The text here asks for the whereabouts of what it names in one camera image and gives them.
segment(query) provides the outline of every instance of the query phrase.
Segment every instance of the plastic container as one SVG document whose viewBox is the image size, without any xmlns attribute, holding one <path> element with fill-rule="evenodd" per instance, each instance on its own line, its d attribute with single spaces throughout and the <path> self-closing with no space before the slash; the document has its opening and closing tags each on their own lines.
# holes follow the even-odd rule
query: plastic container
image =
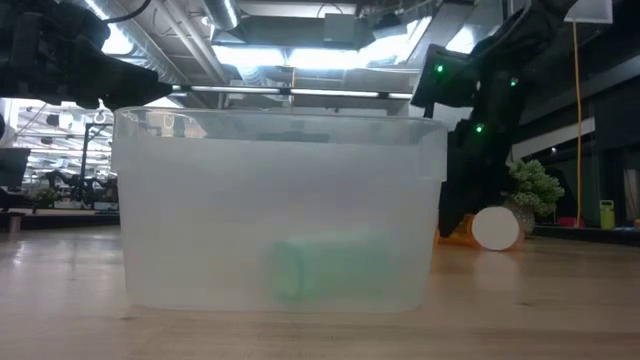
<svg viewBox="0 0 640 360">
<path fill-rule="evenodd" d="M 116 113 L 127 292 L 170 309 L 422 303 L 446 128 L 404 118 Z"/>
</svg>

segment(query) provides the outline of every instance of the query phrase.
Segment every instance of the table surface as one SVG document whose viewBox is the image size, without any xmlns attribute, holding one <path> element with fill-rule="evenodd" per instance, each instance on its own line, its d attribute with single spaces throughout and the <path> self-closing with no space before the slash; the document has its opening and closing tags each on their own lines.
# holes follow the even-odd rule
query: table surface
<svg viewBox="0 0 640 360">
<path fill-rule="evenodd" d="M 440 246 L 400 314 L 161 311 L 127 303 L 118 228 L 0 244 L 1 359 L 638 359 L 640 250 L 534 238 Z"/>
</svg>

